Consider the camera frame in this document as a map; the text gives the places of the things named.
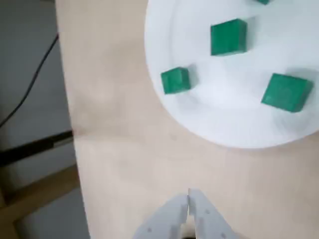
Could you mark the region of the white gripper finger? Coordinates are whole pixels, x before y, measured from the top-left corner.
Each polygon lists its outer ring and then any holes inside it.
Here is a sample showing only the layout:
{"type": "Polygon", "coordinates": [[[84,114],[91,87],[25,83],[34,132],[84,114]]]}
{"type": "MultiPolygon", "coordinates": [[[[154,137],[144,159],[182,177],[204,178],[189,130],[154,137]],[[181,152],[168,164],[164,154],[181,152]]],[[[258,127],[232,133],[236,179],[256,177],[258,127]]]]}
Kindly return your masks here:
{"type": "Polygon", "coordinates": [[[180,239],[186,222],[188,196],[179,194],[159,207],[134,233],[135,239],[180,239]]]}
{"type": "Polygon", "coordinates": [[[236,239],[237,235],[199,189],[188,190],[189,214],[194,217],[197,239],[236,239]]]}

